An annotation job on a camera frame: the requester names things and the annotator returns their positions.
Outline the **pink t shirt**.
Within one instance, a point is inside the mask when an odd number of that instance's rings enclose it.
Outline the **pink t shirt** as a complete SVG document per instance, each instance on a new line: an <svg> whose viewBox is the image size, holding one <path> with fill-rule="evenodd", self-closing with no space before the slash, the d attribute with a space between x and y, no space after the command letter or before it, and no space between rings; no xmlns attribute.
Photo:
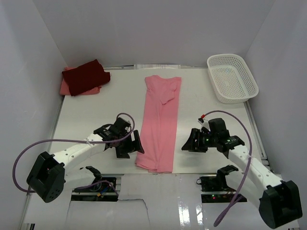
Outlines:
<svg viewBox="0 0 307 230"><path fill-rule="evenodd" d="M171 173L182 79L152 75L145 78L145 83L147 90L140 134L144 153L137 153L135 164L149 172Z"/></svg>

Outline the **white perforated plastic basket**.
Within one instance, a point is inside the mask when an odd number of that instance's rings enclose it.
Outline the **white perforated plastic basket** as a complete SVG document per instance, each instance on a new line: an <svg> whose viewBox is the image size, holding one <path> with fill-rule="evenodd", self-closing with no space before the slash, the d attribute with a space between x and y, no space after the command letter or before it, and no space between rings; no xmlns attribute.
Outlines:
<svg viewBox="0 0 307 230"><path fill-rule="evenodd" d="M219 54L207 59L208 75L217 99L239 104L259 93L257 83L244 59L235 54Z"/></svg>

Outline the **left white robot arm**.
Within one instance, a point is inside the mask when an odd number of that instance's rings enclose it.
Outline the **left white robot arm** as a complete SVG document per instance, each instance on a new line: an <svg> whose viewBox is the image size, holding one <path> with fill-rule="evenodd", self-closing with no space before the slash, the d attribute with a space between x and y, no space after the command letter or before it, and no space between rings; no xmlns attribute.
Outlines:
<svg viewBox="0 0 307 230"><path fill-rule="evenodd" d="M128 159L132 152L144 153L135 123L117 117L113 124L106 124L93 131L85 140L50 154L37 157L28 177L28 185L45 203L55 200L63 190L77 192L104 191L113 188L93 166L74 168L88 158L114 148L118 159Z"/></svg>

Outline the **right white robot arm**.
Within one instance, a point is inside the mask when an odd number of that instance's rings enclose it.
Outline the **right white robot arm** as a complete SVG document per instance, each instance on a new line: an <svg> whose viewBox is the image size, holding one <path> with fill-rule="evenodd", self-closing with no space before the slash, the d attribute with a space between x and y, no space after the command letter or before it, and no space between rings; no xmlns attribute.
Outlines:
<svg viewBox="0 0 307 230"><path fill-rule="evenodd" d="M252 156L252 146L247 147L238 136L231 136L222 118L206 120L202 115L199 129L193 128L183 151L205 153L215 148L231 161L218 169L215 177L202 176L197 184L203 192L235 190L227 208L222 211L214 226L218 226L229 209L241 199L251 202L259 211L264 223L276 229L303 216L298 186L284 181Z"/></svg>

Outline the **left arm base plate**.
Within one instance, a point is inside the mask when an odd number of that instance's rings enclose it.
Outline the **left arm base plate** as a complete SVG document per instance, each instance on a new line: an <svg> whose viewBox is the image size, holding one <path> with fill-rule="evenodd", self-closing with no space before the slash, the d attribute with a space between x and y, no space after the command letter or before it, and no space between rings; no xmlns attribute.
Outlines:
<svg viewBox="0 0 307 230"><path fill-rule="evenodd" d="M102 182L90 188L73 190L71 201L117 202L118 195L109 183Z"/></svg>

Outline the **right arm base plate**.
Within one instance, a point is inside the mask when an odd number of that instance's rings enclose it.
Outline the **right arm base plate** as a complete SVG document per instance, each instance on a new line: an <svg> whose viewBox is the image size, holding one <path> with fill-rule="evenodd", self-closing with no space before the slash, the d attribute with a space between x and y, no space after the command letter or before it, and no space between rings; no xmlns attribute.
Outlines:
<svg viewBox="0 0 307 230"><path fill-rule="evenodd" d="M222 187L216 176L201 176L196 184L201 187L203 204L230 203L236 193L230 187Z"/></svg>

